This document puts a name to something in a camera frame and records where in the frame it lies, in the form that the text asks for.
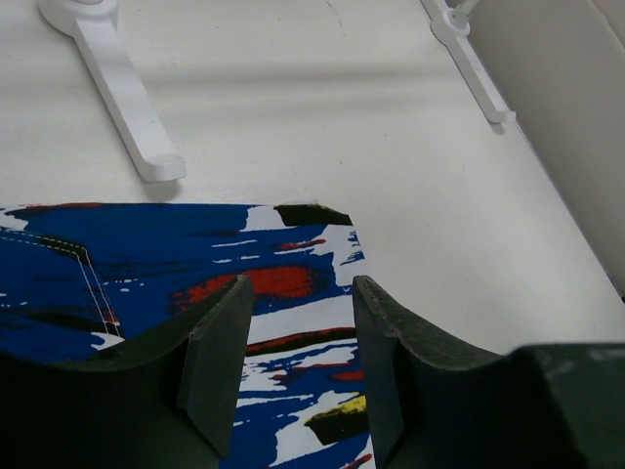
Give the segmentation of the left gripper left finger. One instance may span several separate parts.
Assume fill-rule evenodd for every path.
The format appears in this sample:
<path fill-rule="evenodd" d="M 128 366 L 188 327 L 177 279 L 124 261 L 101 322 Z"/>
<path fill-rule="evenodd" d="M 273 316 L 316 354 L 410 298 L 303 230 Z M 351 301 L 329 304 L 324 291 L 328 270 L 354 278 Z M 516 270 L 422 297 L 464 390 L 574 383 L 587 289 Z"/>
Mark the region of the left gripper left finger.
<path fill-rule="evenodd" d="M 84 362 L 1 357 L 5 468 L 215 468 L 229 454 L 253 310 L 237 276 Z"/>

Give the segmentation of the blue white patterned trousers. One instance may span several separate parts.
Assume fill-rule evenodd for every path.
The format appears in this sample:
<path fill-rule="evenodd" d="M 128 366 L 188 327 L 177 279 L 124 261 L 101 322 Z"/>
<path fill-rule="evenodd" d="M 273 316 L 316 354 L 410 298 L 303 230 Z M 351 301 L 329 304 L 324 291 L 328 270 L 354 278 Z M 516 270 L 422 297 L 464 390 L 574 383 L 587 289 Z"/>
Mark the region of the blue white patterned trousers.
<path fill-rule="evenodd" d="M 237 276 L 253 310 L 215 468 L 371 468 L 350 218 L 319 205 L 61 204 L 1 213 L 1 357 L 84 362 Z"/>

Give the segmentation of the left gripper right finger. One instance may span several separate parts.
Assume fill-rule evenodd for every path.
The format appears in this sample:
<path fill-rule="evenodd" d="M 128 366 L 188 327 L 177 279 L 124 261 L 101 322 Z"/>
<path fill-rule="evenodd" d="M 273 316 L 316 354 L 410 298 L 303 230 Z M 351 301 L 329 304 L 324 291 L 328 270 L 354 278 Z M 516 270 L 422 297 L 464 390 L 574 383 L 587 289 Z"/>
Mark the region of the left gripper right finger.
<path fill-rule="evenodd" d="M 498 355 L 353 282 L 369 431 L 380 468 L 620 468 L 624 347 Z"/>

